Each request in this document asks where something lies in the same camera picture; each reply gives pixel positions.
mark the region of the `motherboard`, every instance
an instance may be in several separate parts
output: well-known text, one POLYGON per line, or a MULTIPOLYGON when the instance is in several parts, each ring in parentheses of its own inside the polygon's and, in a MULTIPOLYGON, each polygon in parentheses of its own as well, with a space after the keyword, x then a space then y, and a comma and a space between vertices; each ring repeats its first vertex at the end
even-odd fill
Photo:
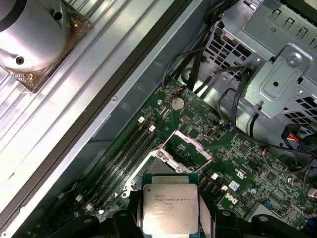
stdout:
MULTIPOLYGON (((263 148, 241 138, 208 104, 179 82, 160 87, 86 178, 77 186, 64 218, 82 215, 101 221, 125 209, 131 191, 141 188, 143 174, 199 174, 199 190, 208 191, 219 209, 250 221, 269 214, 301 229, 303 211, 313 208, 302 193, 302 177, 279 174, 265 163, 263 148)), ((271 166, 287 166, 268 156, 271 166)))

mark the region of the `ram slot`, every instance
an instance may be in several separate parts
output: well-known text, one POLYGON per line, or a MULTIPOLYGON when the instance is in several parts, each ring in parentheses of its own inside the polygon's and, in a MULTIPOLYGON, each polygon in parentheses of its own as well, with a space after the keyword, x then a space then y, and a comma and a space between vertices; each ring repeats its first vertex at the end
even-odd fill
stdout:
POLYGON ((120 156, 120 163, 117 164, 116 168, 111 168, 109 171, 110 173, 107 173, 106 176, 103 176, 101 186, 99 187, 99 191, 94 194, 92 200, 99 200, 99 197, 104 193, 106 190, 106 184, 107 181, 112 181, 117 178, 117 175, 120 173, 120 169, 122 167, 125 167, 126 163, 129 162, 128 158, 129 155, 134 154, 138 149, 140 144, 142 144, 146 139, 148 138, 148 130, 144 131, 142 135, 137 139, 137 141, 134 141, 133 146, 128 148, 125 153, 121 154, 120 156))
MULTIPOLYGON (((128 168, 124 169, 124 170, 125 171, 131 171, 134 167, 136 167, 136 165, 140 161, 140 158, 141 159, 144 158, 146 156, 146 154, 149 153, 149 150, 152 149, 154 141, 155 141, 155 137, 151 136, 150 140, 147 143, 145 143, 145 146, 140 146, 141 147, 141 152, 135 154, 134 158, 131 160, 132 162, 127 165, 128 168)), ((107 193, 102 196, 102 198, 98 202, 99 206, 103 206, 103 204, 109 199, 109 197, 112 196, 114 191, 124 181, 125 178, 127 178, 126 173, 122 173, 119 176, 119 178, 115 181, 115 183, 112 186, 110 186, 110 189, 108 189, 107 193)))
POLYGON ((135 143, 135 140, 139 138, 142 132, 144 132, 143 125, 141 126, 138 125, 133 128, 133 131, 131 133, 132 135, 129 136, 129 139, 127 140, 127 142, 122 143, 120 147, 111 156, 113 157, 113 159, 109 159, 106 162, 106 164, 103 166, 103 168, 101 169, 102 173, 99 175, 99 178, 96 178, 97 181, 93 185, 92 189, 90 189, 87 192, 87 196, 91 196, 92 194, 96 192, 96 190, 99 189, 100 185, 102 185, 104 182, 103 177, 107 176, 107 174, 112 171, 113 165, 115 165, 115 163, 122 158, 122 155, 124 155, 125 152, 130 148, 131 144, 135 143))

